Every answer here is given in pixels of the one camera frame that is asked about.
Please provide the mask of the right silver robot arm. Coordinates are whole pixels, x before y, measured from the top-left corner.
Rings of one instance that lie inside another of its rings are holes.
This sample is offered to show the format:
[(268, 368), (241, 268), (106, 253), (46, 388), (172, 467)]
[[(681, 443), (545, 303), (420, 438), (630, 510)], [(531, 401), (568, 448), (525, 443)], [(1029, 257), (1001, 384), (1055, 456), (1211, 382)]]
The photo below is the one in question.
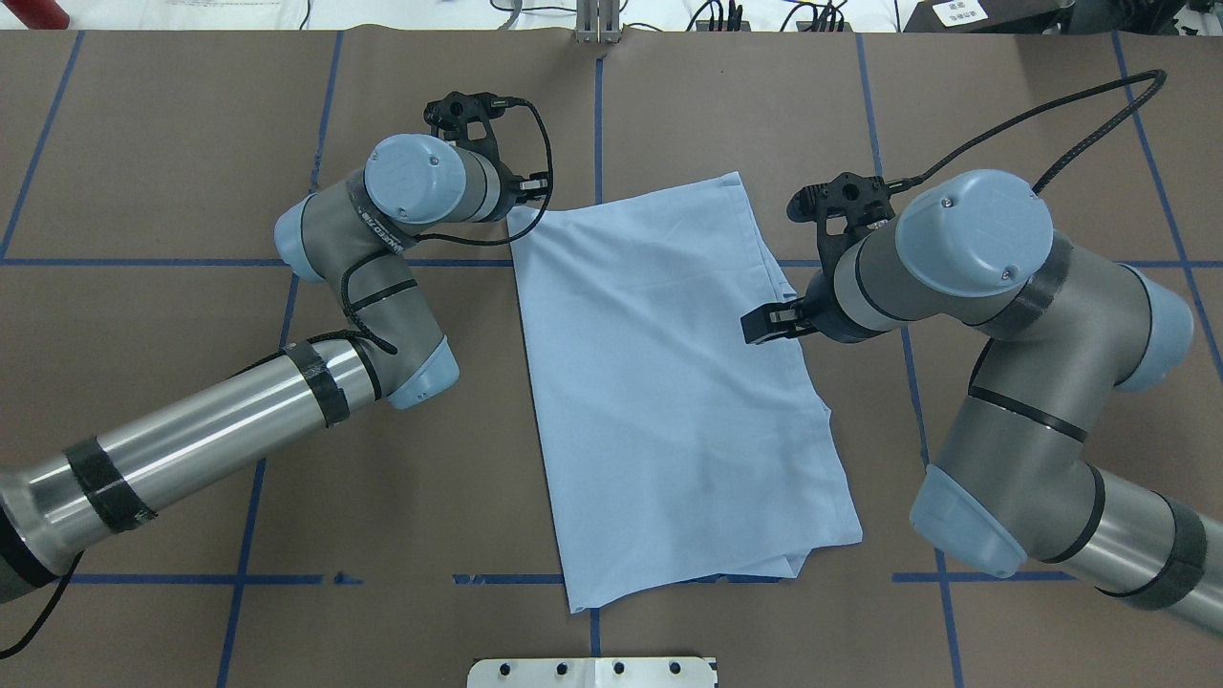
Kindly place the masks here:
[(786, 218), (816, 226), (822, 268), (769, 330), (859, 343), (951, 317), (985, 334), (914, 530), (981, 573), (1037, 561), (1219, 633), (1221, 524), (1082, 456), (1112, 393), (1153, 387), (1188, 356), (1188, 302), (1066, 240), (1018, 175), (967, 171), (894, 213), (900, 188), (841, 174), (793, 196)]

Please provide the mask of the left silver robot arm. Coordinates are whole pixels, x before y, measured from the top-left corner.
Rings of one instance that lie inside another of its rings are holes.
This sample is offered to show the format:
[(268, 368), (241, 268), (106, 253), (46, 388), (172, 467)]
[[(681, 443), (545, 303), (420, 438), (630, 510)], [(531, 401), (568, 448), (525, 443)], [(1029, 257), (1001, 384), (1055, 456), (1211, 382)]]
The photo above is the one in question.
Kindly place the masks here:
[(405, 253), (437, 224), (498, 222), (549, 200), (552, 171), (501, 163), (492, 121), (522, 97), (450, 93), (426, 106), (427, 134), (380, 141), (339, 183), (274, 229), (281, 260), (327, 284), (344, 330), (291, 341), (238, 374), (126, 425), (2, 470), (2, 601), (67, 576), (86, 547), (353, 411), (407, 409), (453, 386), (459, 367)]

